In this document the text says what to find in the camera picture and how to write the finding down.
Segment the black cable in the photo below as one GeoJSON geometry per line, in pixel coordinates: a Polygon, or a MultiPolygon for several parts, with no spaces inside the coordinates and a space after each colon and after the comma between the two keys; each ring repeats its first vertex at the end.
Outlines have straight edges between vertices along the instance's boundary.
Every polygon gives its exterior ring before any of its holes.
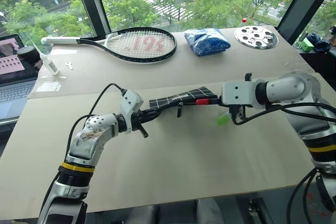
{"type": "Polygon", "coordinates": [[[47,198],[48,198],[48,195],[50,194],[51,188],[52,188],[54,182],[57,180],[59,174],[60,174],[60,172],[57,172],[55,178],[52,180],[51,184],[49,185],[49,188],[48,188],[48,190],[47,190],[47,193],[45,194],[44,199],[43,199],[43,203],[42,203],[42,206],[41,206],[40,213],[42,212],[43,206],[44,206],[44,204],[46,203],[46,200],[47,200],[47,198]]]}
{"type": "MultiPolygon", "coordinates": [[[[70,143],[71,143],[72,134],[74,133],[74,130],[75,130],[77,124],[80,122],[80,120],[82,120],[84,118],[88,118],[89,116],[93,116],[93,115],[90,114],[90,115],[83,115],[83,116],[81,116],[79,119],[77,119],[77,121],[72,126],[70,134],[69,134],[69,137],[68,137],[68,143],[67,143],[67,150],[66,150],[66,153],[65,153],[65,158],[67,157],[68,151],[70,149],[70,143]]],[[[57,178],[58,178],[59,175],[60,175],[60,172],[57,172],[55,178],[52,180],[51,184],[49,185],[47,193],[46,193],[46,195],[44,196],[44,199],[43,199],[43,203],[42,203],[42,206],[41,206],[40,213],[41,213],[41,211],[43,209],[44,204],[46,203],[48,195],[50,194],[51,188],[52,188],[54,182],[57,180],[57,178]]]]}
{"type": "Polygon", "coordinates": [[[108,85],[103,89],[103,91],[100,93],[100,95],[98,96],[98,98],[96,99],[96,101],[94,102],[94,105],[92,106],[92,108],[91,108],[89,114],[92,114],[92,112],[93,112],[93,110],[95,109],[95,107],[97,106],[97,104],[98,104],[100,98],[103,96],[103,94],[105,93],[105,91],[106,91],[109,87],[111,87],[111,86],[115,86],[117,89],[119,89],[119,90],[121,91],[122,95],[124,95],[124,94],[126,93],[126,89],[123,89],[123,88],[119,87],[117,84],[115,84],[115,83],[110,83],[110,84],[108,84],[108,85]]]}
{"type": "Polygon", "coordinates": [[[310,176],[310,178],[309,178],[309,180],[308,180],[308,182],[306,184],[306,187],[305,187],[305,189],[303,191],[303,197],[302,197],[303,212],[305,212],[304,215],[306,216],[308,224],[312,224],[313,222],[311,221],[309,213],[308,213],[307,194],[308,194],[308,190],[309,190],[310,184],[311,184],[312,180],[314,179],[316,173],[317,173],[317,170],[315,170],[315,172],[310,176]]]}
{"type": "MultiPolygon", "coordinates": [[[[275,107],[272,107],[268,110],[265,110],[265,111],[262,111],[260,113],[254,114],[254,115],[250,116],[249,118],[246,118],[246,119],[244,119],[243,121],[240,121],[240,122],[237,122],[236,121],[236,115],[233,115],[232,116],[232,121],[236,125],[242,125],[244,123],[247,123],[247,122],[251,121],[252,119],[258,118],[259,116],[266,115],[268,113],[271,113],[271,112],[274,112],[274,111],[277,111],[277,110],[282,110],[282,109],[286,109],[286,108],[301,107],[301,106],[321,107],[323,109],[330,110],[332,113],[336,114],[336,109],[334,107],[328,105],[328,104],[317,103],[317,102],[303,102],[303,103],[293,103],[293,104],[275,106],[275,107]]],[[[332,118],[326,118],[326,119],[333,120],[333,122],[336,122],[336,119],[332,119],[332,118]]]]}
{"type": "Polygon", "coordinates": [[[71,131],[69,133],[69,137],[68,137],[68,143],[67,143],[67,150],[66,150],[66,153],[65,153],[65,158],[67,157],[68,151],[70,149],[70,143],[71,143],[71,139],[72,139],[72,134],[74,133],[74,130],[75,130],[77,124],[80,122],[80,120],[82,120],[84,118],[88,118],[90,116],[94,116],[94,115],[92,115],[92,114],[83,115],[79,119],[77,119],[77,121],[73,124],[73,126],[71,128],[71,131]]]}
{"type": "Polygon", "coordinates": [[[292,192],[289,201],[287,203],[287,210],[286,210],[286,219],[287,219],[287,224],[291,224],[291,220],[290,220],[290,211],[291,211],[291,207],[293,204],[293,200],[294,197],[296,195],[296,193],[298,192],[298,190],[300,189],[300,187],[303,185],[303,183],[309,178],[311,177],[313,174],[316,173],[316,168],[314,168],[313,170],[311,170],[295,187],[294,191],[292,192]]]}
{"type": "MultiPolygon", "coordinates": [[[[119,89],[119,90],[121,91],[121,93],[122,93],[123,96],[124,96],[124,94],[126,93],[126,89],[121,88],[120,86],[118,86],[118,85],[115,84],[115,83],[110,83],[110,84],[108,84],[108,85],[103,89],[103,91],[100,93],[100,95],[98,96],[98,98],[97,98],[96,101],[94,102],[94,104],[93,104],[93,106],[92,106],[92,108],[91,108],[89,114],[88,114],[88,115],[83,115],[83,116],[81,116],[81,117],[80,117],[79,119],[77,119],[77,121],[73,124],[73,126],[72,126],[72,128],[71,128],[71,130],[70,130],[70,133],[69,133],[69,137],[68,137],[68,143],[67,143],[67,149],[66,149],[66,153],[65,153],[65,158],[67,157],[68,151],[69,151],[69,149],[70,149],[71,138],[72,138],[72,135],[73,135],[73,133],[74,133],[74,130],[75,130],[77,124],[80,122],[80,120],[82,120],[82,119],[84,119],[84,118],[88,118],[88,117],[90,117],[90,116],[94,116],[94,115],[92,114],[93,110],[94,110],[95,107],[97,106],[97,104],[98,104],[100,98],[103,96],[103,94],[105,93],[105,91],[106,91],[110,86],[115,86],[117,89],[119,89]]],[[[50,194],[51,188],[52,188],[54,182],[57,180],[57,178],[58,178],[59,175],[60,175],[60,172],[57,172],[55,178],[52,180],[51,184],[49,185],[49,188],[48,188],[48,190],[47,190],[47,193],[46,193],[46,195],[45,195],[45,197],[44,197],[44,199],[43,199],[43,203],[42,203],[42,206],[41,206],[40,213],[41,213],[41,211],[42,211],[42,209],[43,209],[44,204],[46,203],[46,200],[47,200],[47,198],[48,198],[48,195],[50,194]]]]}
{"type": "Polygon", "coordinates": [[[287,110],[287,109],[282,109],[282,111],[284,111],[285,113],[288,113],[288,114],[299,115],[299,116],[304,116],[306,118],[313,118],[313,119],[324,120],[324,121],[336,123],[335,118],[328,118],[326,116],[307,114],[307,113],[302,113],[302,112],[297,112],[297,111],[287,110]]]}

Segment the laptop keyboard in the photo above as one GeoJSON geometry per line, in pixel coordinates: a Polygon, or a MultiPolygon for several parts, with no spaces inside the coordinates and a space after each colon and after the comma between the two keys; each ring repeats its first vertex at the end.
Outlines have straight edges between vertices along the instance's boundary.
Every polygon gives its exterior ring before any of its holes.
{"type": "Polygon", "coordinates": [[[34,83],[1,89],[0,102],[11,101],[26,97],[33,89],[34,83]]]}

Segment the table surface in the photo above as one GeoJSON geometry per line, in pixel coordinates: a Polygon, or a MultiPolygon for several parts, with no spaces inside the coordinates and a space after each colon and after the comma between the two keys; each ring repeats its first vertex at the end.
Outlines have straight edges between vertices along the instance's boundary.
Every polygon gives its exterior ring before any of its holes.
{"type": "Polygon", "coordinates": [[[255,78],[281,76],[291,71],[314,72],[272,27],[279,39],[277,47],[266,50],[249,48],[239,43],[236,28],[221,29],[231,44],[225,52],[197,57],[191,51],[183,33],[174,33],[176,53],[169,59],[152,64],[123,61],[94,46],[58,45],[51,52],[51,59],[59,68],[57,77],[51,77],[41,68],[37,83],[29,98],[56,95],[99,93],[108,83],[115,82],[130,89],[173,87],[197,83],[239,80],[248,72],[255,78]],[[73,70],[65,62],[71,61],[73,70]],[[38,87],[45,85],[39,92],[38,87]],[[59,84],[59,91],[41,91],[59,84]]]}
{"type": "MultiPolygon", "coordinates": [[[[73,122],[88,113],[96,93],[110,82],[138,90],[147,101],[200,87],[200,83],[212,83],[207,87],[219,94],[224,81],[243,80],[247,72],[254,78],[278,78],[294,70],[313,72],[274,28],[267,28],[279,38],[276,48],[248,48],[236,41],[235,28],[230,28],[222,33],[231,48],[207,57],[195,56],[183,33],[174,33],[178,41],[174,56],[146,65],[121,61],[86,45],[54,47],[51,58],[60,74],[51,77],[42,67],[34,91],[45,84],[44,89],[55,87],[54,82],[61,88],[32,92],[30,98],[35,99],[28,100],[8,141],[0,159],[0,219],[38,216],[73,122]],[[66,61],[72,61],[74,70],[66,61]]],[[[322,82],[325,98],[331,97],[332,90],[322,82]]],[[[108,92],[96,113],[118,113],[119,101],[118,92],[108,92]]],[[[312,167],[304,144],[283,114],[263,116],[240,127],[219,127],[216,118],[224,112],[217,106],[185,108],[177,119],[176,110],[167,111],[145,125],[149,138],[143,139],[140,132],[114,138],[91,181],[88,210],[289,186],[312,167]]]]}
{"type": "MultiPolygon", "coordinates": [[[[334,90],[322,96],[336,105],[334,90]]],[[[220,94],[222,82],[206,86],[220,94]]],[[[145,101],[201,84],[143,89],[145,101]]],[[[61,164],[73,122],[87,114],[98,94],[29,99],[0,159],[0,219],[37,217],[61,164]]],[[[96,114],[118,113],[120,93],[107,92],[96,114]]],[[[88,211],[103,211],[292,186],[312,169],[310,154],[282,112],[241,126],[217,126],[226,108],[171,108],[144,124],[149,133],[121,133],[104,148],[86,199],[88,211]]],[[[257,112],[248,109],[248,115],[257,112]]]]}

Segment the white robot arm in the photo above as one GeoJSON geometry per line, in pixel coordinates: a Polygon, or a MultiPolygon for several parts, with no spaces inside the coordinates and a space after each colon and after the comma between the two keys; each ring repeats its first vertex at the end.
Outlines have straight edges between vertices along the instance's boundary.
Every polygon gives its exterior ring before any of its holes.
{"type": "Polygon", "coordinates": [[[141,123],[156,118],[160,113],[140,110],[143,100],[132,90],[122,98],[120,114],[96,115],[86,120],[84,128],[75,136],[59,173],[47,193],[38,224],[84,223],[87,205],[82,201],[89,191],[89,183],[105,143],[120,132],[140,130],[141,123]]]}
{"type": "MultiPolygon", "coordinates": [[[[274,103],[321,103],[319,81],[306,73],[292,72],[277,80],[232,81],[223,85],[222,103],[247,105],[257,109],[269,108],[274,103]]],[[[312,162],[321,175],[317,186],[323,204],[331,212],[336,211],[336,114],[318,106],[297,106],[284,110],[291,126],[308,148],[312,162]],[[305,113],[334,119],[333,122],[299,116],[305,113]]]]}

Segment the blue plastic bag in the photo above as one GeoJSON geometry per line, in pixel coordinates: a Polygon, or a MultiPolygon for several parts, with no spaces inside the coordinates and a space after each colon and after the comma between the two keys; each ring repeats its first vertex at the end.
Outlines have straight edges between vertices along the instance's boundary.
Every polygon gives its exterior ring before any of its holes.
{"type": "Polygon", "coordinates": [[[190,29],[184,32],[184,37],[197,56],[223,52],[231,46],[224,35],[215,28],[190,29]]]}

